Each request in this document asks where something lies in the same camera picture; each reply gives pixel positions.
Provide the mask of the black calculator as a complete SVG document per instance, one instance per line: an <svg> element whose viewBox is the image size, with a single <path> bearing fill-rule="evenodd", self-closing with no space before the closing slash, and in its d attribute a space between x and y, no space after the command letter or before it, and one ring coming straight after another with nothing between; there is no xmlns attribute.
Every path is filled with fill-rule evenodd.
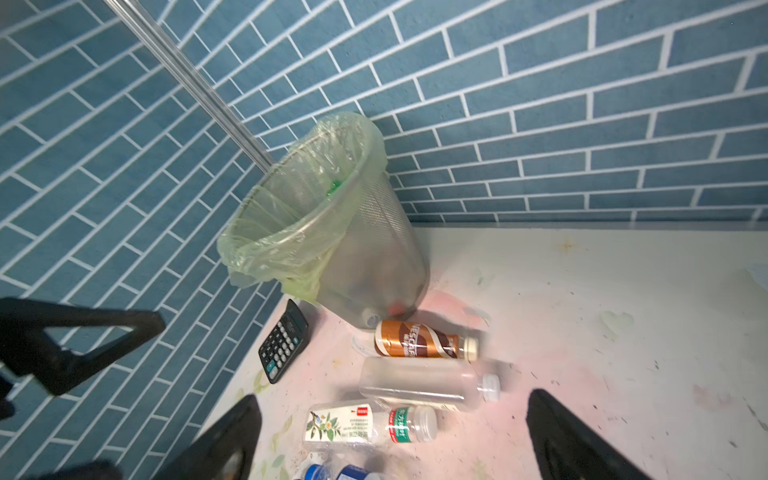
<svg viewBox="0 0 768 480"><path fill-rule="evenodd" d="M286 309L258 349L270 384L277 383L310 340L310 327L297 303L289 299Z"/></svg>

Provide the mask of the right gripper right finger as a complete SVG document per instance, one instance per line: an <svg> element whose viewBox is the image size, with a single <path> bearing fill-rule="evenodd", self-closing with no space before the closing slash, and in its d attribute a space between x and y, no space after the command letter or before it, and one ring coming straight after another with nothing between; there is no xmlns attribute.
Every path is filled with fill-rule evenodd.
<svg viewBox="0 0 768 480"><path fill-rule="evenodd" d="M526 424L544 479L649 479L544 389L531 392Z"/></svg>

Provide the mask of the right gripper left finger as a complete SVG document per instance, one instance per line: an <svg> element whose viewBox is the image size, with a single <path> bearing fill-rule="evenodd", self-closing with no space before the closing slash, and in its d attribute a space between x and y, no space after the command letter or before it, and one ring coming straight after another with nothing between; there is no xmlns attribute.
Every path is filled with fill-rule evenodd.
<svg viewBox="0 0 768 480"><path fill-rule="evenodd" d="M257 398L246 395L154 479L248 479L261 427Z"/></svg>

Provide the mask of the clear frosted bottle white cap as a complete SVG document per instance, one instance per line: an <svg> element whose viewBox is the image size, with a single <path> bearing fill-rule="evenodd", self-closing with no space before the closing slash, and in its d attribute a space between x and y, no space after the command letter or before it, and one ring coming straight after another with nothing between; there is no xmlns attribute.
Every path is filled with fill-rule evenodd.
<svg viewBox="0 0 768 480"><path fill-rule="evenodd" d="M363 364L359 392L392 405L468 412L499 401L501 382L461 360L371 357Z"/></svg>

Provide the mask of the brown coffee bottle left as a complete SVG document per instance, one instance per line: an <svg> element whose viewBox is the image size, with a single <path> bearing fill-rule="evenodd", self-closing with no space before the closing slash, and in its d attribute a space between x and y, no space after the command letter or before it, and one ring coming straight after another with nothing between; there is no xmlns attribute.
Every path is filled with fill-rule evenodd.
<svg viewBox="0 0 768 480"><path fill-rule="evenodd" d="M374 348L385 357L442 358L475 362L479 340L446 334L423 323L383 320L375 329Z"/></svg>

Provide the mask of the mesh bin with green bag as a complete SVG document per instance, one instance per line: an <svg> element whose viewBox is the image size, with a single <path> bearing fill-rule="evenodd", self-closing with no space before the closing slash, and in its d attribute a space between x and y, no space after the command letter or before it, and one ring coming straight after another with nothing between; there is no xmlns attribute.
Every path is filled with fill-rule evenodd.
<svg viewBox="0 0 768 480"><path fill-rule="evenodd" d="M430 268L368 118L322 118L249 192L217 240L230 283L276 280L284 294L361 330L405 320Z"/></svg>

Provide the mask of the white tea bottle green label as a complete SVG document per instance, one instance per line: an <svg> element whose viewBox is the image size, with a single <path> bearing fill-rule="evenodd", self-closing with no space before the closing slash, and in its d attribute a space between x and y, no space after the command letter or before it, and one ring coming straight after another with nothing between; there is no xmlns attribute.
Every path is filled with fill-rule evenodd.
<svg viewBox="0 0 768 480"><path fill-rule="evenodd" d="M302 440L319 448L363 448L428 443L438 434L437 414L431 407L353 401L310 407Z"/></svg>

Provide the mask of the small crushed bottle blue label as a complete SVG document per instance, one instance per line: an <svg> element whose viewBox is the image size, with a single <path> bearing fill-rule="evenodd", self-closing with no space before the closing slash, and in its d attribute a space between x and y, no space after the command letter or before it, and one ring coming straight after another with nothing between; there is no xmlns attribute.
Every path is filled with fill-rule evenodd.
<svg viewBox="0 0 768 480"><path fill-rule="evenodd" d="M386 480L389 476L382 472L367 470L353 464L343 464L332 460L309 459L297 474L299 480Z"/></svg>

